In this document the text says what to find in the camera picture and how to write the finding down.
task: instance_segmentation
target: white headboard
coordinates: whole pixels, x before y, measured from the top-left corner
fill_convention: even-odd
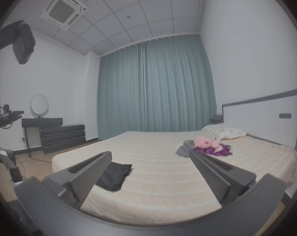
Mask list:
[[[222,105],[223,122],[297,151],[297,89]]]

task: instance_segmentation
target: white wall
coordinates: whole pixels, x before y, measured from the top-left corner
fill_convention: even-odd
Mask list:
[[[97,84],[100,57],[90,52],[89,66],[85,90],[85,138],[86,140],[98,137],[97,129]]]
[[[225,103],[297,88],[297,30],[276,0],[206,0],[200,36],[217,113]]]
[[[36,45],[25,65],[18,64],[12,45],[0,51],[1,105],[9,104],[11,110],[23,110],[23,118],[33,118],[30,100],[33,95],[42,93],[49,101],[49,112],[45,117],[62,117],[64,124],[84,121],[79,118],[82,112],[78,102],[80,98],[85,99],[84,74],[87,74],[89,60],[40,32],[32,32]],[[22,137],[21,120],[17,120],[12,128],[0,129],[0,146],[12,150],[25,149],[23,142],[19,141]],[[38,128],[30,128],[28,137],[30,147],[40,146]]]

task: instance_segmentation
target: purple clothing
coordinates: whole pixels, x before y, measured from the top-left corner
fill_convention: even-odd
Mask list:
[[[218,155],[232,155],[232,153],[229,152],[230,151],[230,146],[223,145],[223,144],[221,144],[221,145],[222,145],[223,149],[221,151],[219,151],[219,152],[216,152],[216,153],[214,153],[215,149],[212,148],[212,147],[211,148],[206,148],[206,149],[196,147],[195,150],[203,152],[205,154],[211,154],[211,155],[216,155],[216,156],[218,156]]]

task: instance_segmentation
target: tile floor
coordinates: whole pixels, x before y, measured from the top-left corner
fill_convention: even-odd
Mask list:
[[[32,152],[33,159],[39,159],[47,162],[30,159],[28,157],[28,154],[16,155],[16,158],[20,160],[20,162],[22,163],[21,164],[17,160],[17,167],[19,167],[22,175],[24,175],[26,178],[35,176],[39,180],[43,180],[45,176],[52,174],[52,166],[50,162],[52,161],[52,158],[55,155],[76,149],[78,147],[83,147],[86,145],[87,144],[83,144],[77,147],[57,151],[50,154],[44,154],[43,151]],[[11,180],[11,177],[9,172],[7,171],[5,166],[0,163],[0,192],[7,202],[16,199],[15,195],[13,194],[13,188],[11,186],[10,180]],[[268,219],[265,225],[259,230],[256,236],[260,236],[275,221],[275,219],[280,215],[280,213],[284,209],[285,209],[285,206],[280,202],[280,204],[274,211],[273,215]]]

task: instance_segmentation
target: pile of clothes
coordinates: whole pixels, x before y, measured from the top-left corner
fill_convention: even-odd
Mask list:
[[[207,138],[203,136],[199,136],[194,140],[185,140],[184,143],[178,147],[176,153],[180,156],[189,157],[189,150],[191,149],[215,156],[232,155],[230,146],[220,144],[215,137]]]

